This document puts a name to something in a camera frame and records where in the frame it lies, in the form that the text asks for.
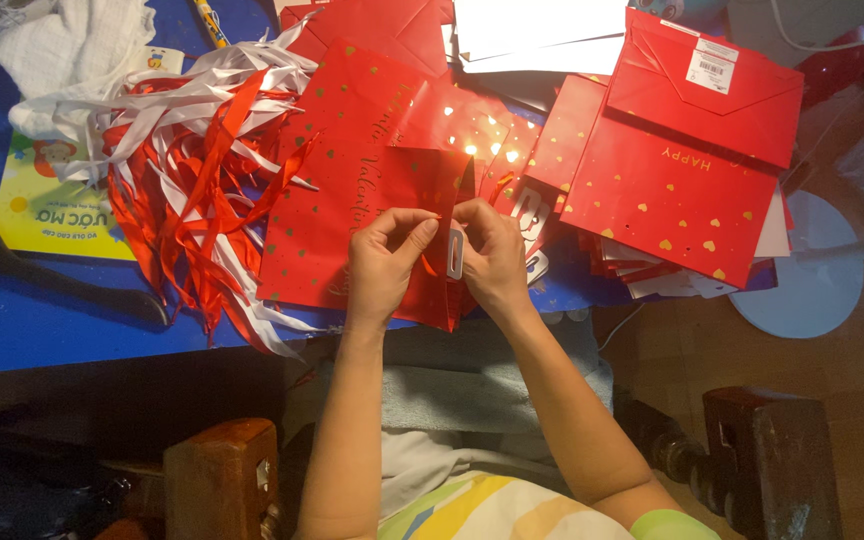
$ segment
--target woman's left hand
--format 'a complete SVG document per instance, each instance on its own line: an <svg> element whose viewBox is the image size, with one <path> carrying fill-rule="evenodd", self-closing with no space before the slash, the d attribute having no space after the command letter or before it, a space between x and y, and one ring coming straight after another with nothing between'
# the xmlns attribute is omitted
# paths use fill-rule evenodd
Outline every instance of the woman's left hand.
<svg viewBox="0 0 864 540"><path fill-rule="evenodd" d="M412 267L438 229L435 212L390 208L352 235L346 331L385 330L409 287Z"/></svg>

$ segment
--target blue tabletop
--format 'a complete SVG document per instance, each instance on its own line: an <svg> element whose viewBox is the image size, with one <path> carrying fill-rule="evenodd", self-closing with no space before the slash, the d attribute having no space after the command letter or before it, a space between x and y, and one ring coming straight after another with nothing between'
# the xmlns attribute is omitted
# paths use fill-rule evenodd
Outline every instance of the blue tabletop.
<svg viewBox="0 0 864 540"><path fill-rule="evenodd" d="M191 3L187 0L149 0L156 9L156 36L151 45L170 47L190 55L210 50ZM255 41L270 22L273 3L269 0L211 0L222 17L222 30L235 42ZM7 114L18 103L18 89L0 69L0 179L12 136ZM592 305L630 302L628 291L617 280L589 275L587 253L578 251L574 238L567 238L546 251L552 262L542 285L531 291L542 312L574 310ZM21 252L22 257L75 279L117 289L150 290L138 264L90 257ZM283 311L318 328L341 326L345 313L283 304ZM393 321L391 328L409 323ZM283 339L305 338L280 328ZM247 345L226 319L215 330L214 346ZM55 294L32 289L0 276L0 371L74 362L93 362L196 351L207 347L207 337L191 312L180 313L174 325L150 328L131 325L112 313Z"/></svg>

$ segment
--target black hanger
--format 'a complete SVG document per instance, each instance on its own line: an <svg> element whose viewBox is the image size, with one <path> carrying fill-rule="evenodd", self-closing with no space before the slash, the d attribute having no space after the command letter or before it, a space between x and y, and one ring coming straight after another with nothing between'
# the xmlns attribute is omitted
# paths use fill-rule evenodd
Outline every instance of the black hanger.
<svg viewBox="0 0 864 540"><path fill-rule="evenodd" d="M169 317L162 302L137 289L100 287L33 264L10 250L0 236L0 274L11 276L41 289L74 296L140 321L166 326Z"/></svg>

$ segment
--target gray towel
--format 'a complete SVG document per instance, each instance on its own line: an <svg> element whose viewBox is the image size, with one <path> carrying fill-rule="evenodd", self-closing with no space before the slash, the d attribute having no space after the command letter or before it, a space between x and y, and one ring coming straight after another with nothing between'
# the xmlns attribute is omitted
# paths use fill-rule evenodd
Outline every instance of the gray towel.
<svg viewBox="0 0 864 540"><path fill-rule="evenodd" d="M589 319L562 317L552 335L609 411L612 368L597 352ZM453 333L429 326L390 331L382 372L382 427L527 434L540 430L512 346L491 319Z"/></svg>

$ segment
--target striped fabric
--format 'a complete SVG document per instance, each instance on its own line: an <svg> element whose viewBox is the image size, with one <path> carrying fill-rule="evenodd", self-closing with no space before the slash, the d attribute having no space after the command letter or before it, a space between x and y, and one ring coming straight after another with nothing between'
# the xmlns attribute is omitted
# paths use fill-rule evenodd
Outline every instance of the striped fabric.
<svg viewBox="0 0 864 540"><path fill-rule="evenodd" d="M682 512L656 510L632 533L615 520L534 483L466 472L379 523L379 540L718 540Z"/></svg>

